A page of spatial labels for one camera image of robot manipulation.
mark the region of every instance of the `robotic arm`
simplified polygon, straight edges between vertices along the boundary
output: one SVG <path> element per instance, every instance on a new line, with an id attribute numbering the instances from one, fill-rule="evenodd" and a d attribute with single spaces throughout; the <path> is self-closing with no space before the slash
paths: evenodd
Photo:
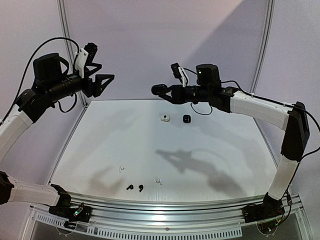
<path id="1" fill-rule="evenodd" d="M 180 79 L 182 75 L 179 74 L 177 66 L 179 65 L 175 63 L 171 65 L 171 68 L 173 75 Z M 223 112 L 261 119 L 284 130 L 280 164 L 270 189 L 264 196 L 263 203 L 249 205 L 242 209 L 246 223 L 276 217 L 284 213 L 282 198 L 297 171 L 310 135 L 304 104 L 301 102 L 293 105 L 281 104 L 244 93 L 239 88 L 222 87 L 216 65 L 198 65 L 196 74 L 198 85 L 167 87 L 165 84 L 159 84 L 154 85 L 151 92 L 172 104 L 205 102 Z M 290 195 L 287 196 L 287 200 L 291 205 Z"/>
<path id="2" fill-rule="evenodd" d="M 23 91 L 16 99 L 9 115 L 0 125 L 0 162 L 9 149 L 33 123 L 55 103 L 82 91 L 87 97 L 98 97 L 114 80 L 110 74 L 96 74 L 102 68 L 93 59 L 98 47 L 88 43 L 76 55 L 73 73 L 68 74 L 69 63 L 58 53 L 50 53 L 33 61 L 34 82 L 31 89 Z M 62 72 L 61 63 L 66 66 Z M 38 185 L 22 182 L 0 171 L 0 204 L 7 202 L 39 203 L 51 206 L 51 214 L 68 218 L 71 222 L 88 222 L 91 208 L 71 205 L 70 195 L 58 185 Z"/>

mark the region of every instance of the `vertical metal post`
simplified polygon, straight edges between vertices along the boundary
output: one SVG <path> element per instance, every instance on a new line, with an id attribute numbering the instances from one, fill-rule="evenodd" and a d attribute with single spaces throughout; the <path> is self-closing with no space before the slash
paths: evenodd
<path id="1" fill-rule="evenodd" d="M 57 0 L 57 3 L 58 3 L 62 34 L 65 38 L 70 38 L 65 1 Z M 66 48 L 69 62 L 73 63 L 75 59 L 75 50 L 73 49 L 74 46 L 70 41 L 64 41 L 64 43 L 65 43 L 65 48 Z M 88 105 L 86 96 L 82 92 L 78 92 L 77 94 L 79 96 L 82 106 L 86 107 Z"/>
<path id="2" fill-rule="evenodd" d="M 257 84 L 258 84 L 258 80 L 259 80 L 259 77 L 260 77 L 261 69 L 262 69 L 262 66 L 263 66 L 263 63 L 264 63 L 266 50 L 267 50 L 268 39 L 269 39 L 269 34 L 270 34 L 270 29 L 271 29 L 272 16 L 273 16 L 273 13 L 274 13 L 274 7 L 275 7 L 275 0 L 269 0 L 268 7 L 267 7 L 267 10 L 266 10 L 266 13 L 265 13 L 265 21 L 264 21 L 262 39 L 261 39 L 261 44 L 260 44 L 259 57 L 258 57 L 257 64 L 255 66 L 252 84 L 251 84 L 251 87 L 249 89 L 250 93 L 253 93 L 257 88 Z"/>

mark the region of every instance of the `camera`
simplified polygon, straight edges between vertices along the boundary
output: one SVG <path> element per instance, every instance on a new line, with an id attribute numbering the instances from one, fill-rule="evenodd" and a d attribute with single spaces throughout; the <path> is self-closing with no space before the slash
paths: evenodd
<path id="1" fill-rule="evenodd" d="M 199 86 L 210 88 L 211 91 L 221 90 L 221 80 L 218 66 L 207 63 L 196 67 L 197 81 Z"/>

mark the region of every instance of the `white wall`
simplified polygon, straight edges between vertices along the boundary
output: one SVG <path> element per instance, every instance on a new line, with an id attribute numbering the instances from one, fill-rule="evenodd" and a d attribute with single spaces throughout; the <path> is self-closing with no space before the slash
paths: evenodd
<path id="1" fill-rule="evenodd" d="M 56 0 L 0 1 L 0 116 L 4 117 L 16 95 L 29 57 L 45 40 L 62 36 Z M 36 56 L 59 52 L 67 58 L 63 41 L 51 42 Z M 32 64 L 22 89 L 34 80 Z M 62 101 L 65 109 L 73 99 Z M 53 164 L 81 111 L 81 104 L 68 113 L 48 109 L 43 117 L 16 142 L 0 164 L 0 170 L 23 181 L 46 184 Z M 29 204 L 0 205 L 0 239 L 16 240 L 25 225 Z"/>
<path id="2" fill-rule="evenodd" d="M 268 0 L 68 0 L 70 35 L 99 47 L 115 80 L 100 99 L 154 99 L 155 84 L 178 84 L 170 65 L 218 65 L 244 89 L 253 80 Z M 190 76 L 194 85 L 196 77 Z"/>
<path id="3" fill-rule="evenodd" d="M 276 0 L 270 38 L 258 95 L 279 101 L 305 103 L 320 121 L 320 1 Z M 261 122 L 272 150 L 279 156 L 284 133 Z M 320 144 L 319 132 L 309 119 L 310 139 L 306 152 Z M 315 239 L 320 236 L 320 153 L 306 157 L 297 172 L 293 189 L 300 194 Z"/>

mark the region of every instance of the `white table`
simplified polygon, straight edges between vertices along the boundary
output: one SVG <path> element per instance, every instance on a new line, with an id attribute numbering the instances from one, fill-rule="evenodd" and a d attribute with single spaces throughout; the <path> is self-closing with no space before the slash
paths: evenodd
<path id="1" fill-rule="evenodd" d="M 210 111 L 205 103 L 195 108 Z M 51 182 L 93 197 L 202 202 L 264 195 L 275 173 L 251 117 L 216 109 L 202 116 L 162 100 L 108 100 L 91 102 Z"/>

